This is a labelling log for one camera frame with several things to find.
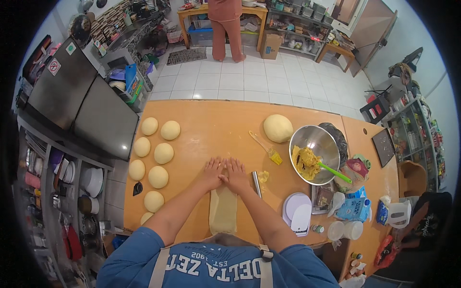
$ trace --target dough ball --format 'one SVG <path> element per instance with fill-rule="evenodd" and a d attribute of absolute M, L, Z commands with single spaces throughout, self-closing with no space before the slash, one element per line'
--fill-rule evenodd
<path fill-rule="evenodd" d="M 151 216 L 153 215 L 152 212 L 146 212 L 144 215 L 141 217 L 141 225 L 144 224 Z"/>
<path fill-rule="evenodd" d="M 159 122 L 157 119 L 153 117 L 149 117 L 146 120 L 143 121 L 141 125 L 141 132 L 146 135 L 152 135 L 157 131 L 157 128 L 159 127 Z"/>
<path fill-rule="evenodd" d="M 293 126 L 287 117 L 274 114 L 264 121 L 264 132 L 272 141 L 283 143 L 293 135 Z"/>
<path fill-rule="evenodd" d="M 179 135 L 179 132 L 181 132 L 179 123 L 176 121 L 168 121 L 163 124 L 160 134 L 166 140 L 173 140 Z"/>
<path fill-rule="evenodd" d="M 135 144 L 133 145 L 133 150 L 135 150 L 135 154 L 139 157 L 144 157 L 149 154 L 150 151 L 150 141 L 146 137 L 141 137 L 136 140 Z"/>
<path fill-rule="evenodd" d="M 162 194 L 157 191 L 149 191 L 144 197 L 144 206 L 152 213 L 157 212 L 164 203 L 165 199 L 163 198 Z"/>
<path fill-rule="evenodd" d="M 144 173 L 146 173 L 146 167 L 141 160 L 138 159 L 130 163 L 128 174 L 133 180 L 141 180 L 144 177 Z"/>
<path fill-rule="evenodd" d="M 154 159 L 158 164 L 168 163 L 174 155 L 173 147 L 168 143 L 161 143 L 155 147 Z"/>
<path fill-rule="evenodd" d="M 157 189 L 165 187 L 168 183 L 168 172 L 162 166 L 155 166 L 149 171 L 149 183 Z"/>

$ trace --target floor mat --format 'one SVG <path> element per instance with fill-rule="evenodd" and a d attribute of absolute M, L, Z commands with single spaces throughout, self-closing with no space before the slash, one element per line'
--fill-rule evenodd
<path fill-rule="evenodd" d="M 171 52 L 168 56 L 167 66 L 179 63 L 185 63 L 195 60 L 204 60 L 207 58 L 207 48 L 199 47 L 194 49 L 184 49 L 181 51 Z"/>

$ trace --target baking tray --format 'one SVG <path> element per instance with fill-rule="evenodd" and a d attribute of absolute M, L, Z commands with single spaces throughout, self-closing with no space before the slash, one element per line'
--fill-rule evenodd
<path fill-rule="evenodd" d="M 390 137 L 389 130 L 384 129 L 375 136 L 372 137 L 373 145 L 375 146 L 376 152 L 378 153 L 379 161 L 381 162 L 381 168 L 384 168 L 386 164 L 392 159 L 396 153 L 394 142 Z"/>

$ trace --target black stool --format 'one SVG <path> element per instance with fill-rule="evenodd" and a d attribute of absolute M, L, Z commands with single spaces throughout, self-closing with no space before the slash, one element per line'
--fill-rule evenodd
<path fill-rule="evenodd" d="M 376 110 L 376 105 L 378 105 L 381 108 L 381 113 L 378 113 L 378 111 Z M 373 118 L 373 115 L 370 113 L 370 109 L 374 111 L 376 118 Z M 371 124 L 377 124 L 389 112 L 389 103 L 387 102 L 384 96 L 379 96 L 375 100 L 360 108 L 360 113 L 363 115 L 366 121 Z"/>

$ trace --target kitchen sink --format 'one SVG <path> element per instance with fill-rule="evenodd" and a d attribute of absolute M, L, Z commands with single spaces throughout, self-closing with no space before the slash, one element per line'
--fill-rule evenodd
<path fill-rule="evenodd" d="M 121 45 L 123 45 L 125 42 L 127 42 L 130 37 L 137 31 L 137 29 L 134 29 L 134 30 L 130 30 L 130 31 L 126 31 L 124 32 L 122 35 L 120 35 L 114 42 L 112 42 L 112 44 L 110 45 L 110 47 L 108 48 L 109 51 L 114 51 L 116 50 L 118 47 L 120 47 Z"/>

